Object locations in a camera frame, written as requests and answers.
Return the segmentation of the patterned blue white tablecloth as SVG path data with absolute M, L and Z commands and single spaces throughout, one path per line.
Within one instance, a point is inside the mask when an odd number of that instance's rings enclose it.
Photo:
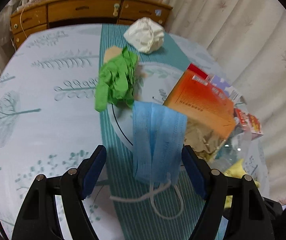
M 95 111 L 94 88 L 105 51 L 127 45 L 126 27 L 85 24 L 31 35 L 0 77 L 0 220 L 8 237 L 35 177 L 60 176 L 89 158 L 98 145 L 107 162 L 84 200 L 99 239 L 188 239 L 204 201 L 185 170 L 178 188 L 161 192 L 151 205 L 118 203 L 136 198 L 147 184 L 132 175 L 132 112 Z

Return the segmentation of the clear plastic bag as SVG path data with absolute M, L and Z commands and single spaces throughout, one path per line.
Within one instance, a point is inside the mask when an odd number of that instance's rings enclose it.
M 251 132 L 249 130 L 235 129 L 223 146 L 217 152 L 214 160 L 209 164 L 213 169 L 225 172 L 240 159 L 244 159 L 249 151 Z

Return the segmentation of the red cardboard piece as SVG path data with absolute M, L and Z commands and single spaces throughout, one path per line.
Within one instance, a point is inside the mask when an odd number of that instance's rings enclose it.
M 208 77 L 208 74 L 204 71 L 202 71 L 200 68 L 198 68 L 196 65 L 193 63 L 190 63 L 187 70 L 192 71 L 195 75 L 199 76 L 203 80 L 206 80 Z

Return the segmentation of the tan crumpled paper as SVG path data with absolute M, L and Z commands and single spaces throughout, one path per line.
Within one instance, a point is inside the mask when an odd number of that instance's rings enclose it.
M 120 55 L 122 53 L 122 48 L 119 48 L 117 46 L 112 46 L 108 49 L 106 49 L 103 57 L 103 63 L 107 63 L 109 60 L 115 58 L 116 56 Z

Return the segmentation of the orange foil snack bag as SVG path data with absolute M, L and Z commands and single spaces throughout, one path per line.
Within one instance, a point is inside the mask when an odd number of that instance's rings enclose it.
M 164 105 L 187 116 L 184 144 L 205 161 L 214 161 L 236 126 L 234 104 L 225 93 L 187 69 Z

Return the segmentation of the blue face mask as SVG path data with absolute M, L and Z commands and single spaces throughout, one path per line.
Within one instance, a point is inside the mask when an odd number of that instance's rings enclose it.
M 133 177 L 149 183 L 149 191 L 140 197 L 110 196 L 121 203 L 137 203 L 149 199 L 154 212 L 165 220 L 178 218 L 184 201 L 177 186 L 187 116 L 166 106 L 135 101 L 133 105 Z M 180 208 L 174 216 L 162 215 L 156 207 L 155 195 L 173 187 Z

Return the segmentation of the purple white carton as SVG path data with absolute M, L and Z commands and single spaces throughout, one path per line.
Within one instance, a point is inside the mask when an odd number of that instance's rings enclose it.
M 225 95 L 234 103 L 238 103 L 239 100 L 241 99 L 241 94 L 239 93 L 239 91 L 233 87 L 232 85 L 230 85 L 225 79 L 214 75 L 214 74 L 210 74 L 208 75 L 208 77 L 206 78 L 206 80 L 208 82 L 210 82 L 213 86 L 221 89 Z

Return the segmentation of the red pink milk carton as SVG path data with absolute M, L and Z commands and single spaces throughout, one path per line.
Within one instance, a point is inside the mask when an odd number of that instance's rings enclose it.
M 243 130 L 249 131 L 251 133 L 251 139 L 255 140 L 261 136 L 263 136 L 263 130 L 259 119 L 243 110 L 236 108 L 235 116 L 239 119 L 240 125 Z

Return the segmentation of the white paper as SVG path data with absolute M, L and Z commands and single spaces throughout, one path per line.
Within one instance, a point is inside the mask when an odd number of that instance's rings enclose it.
M 130 25 L 123 36 L 140 53 L 151 54 L 163 45 L 165 32 L 161 25 L 144 17 Z

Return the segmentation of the green paper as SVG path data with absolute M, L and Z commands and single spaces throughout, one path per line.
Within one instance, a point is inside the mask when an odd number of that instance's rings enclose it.
M 123 47 L 120 55 L 103 63 L 95 90 L 96 111 L 105 111 L 109 104 L 132 107 L 138 62 L 139 56 Z

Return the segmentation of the wooden drawer cabinet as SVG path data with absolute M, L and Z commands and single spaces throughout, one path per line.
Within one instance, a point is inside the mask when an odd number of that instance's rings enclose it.
M 56 25 L 80 22 L 130 25 L 148 17 L 164 26 L 172 7 L 155 0 L 41 0 L 10 16 L 14 45 L 19 48 L 28 36 Z

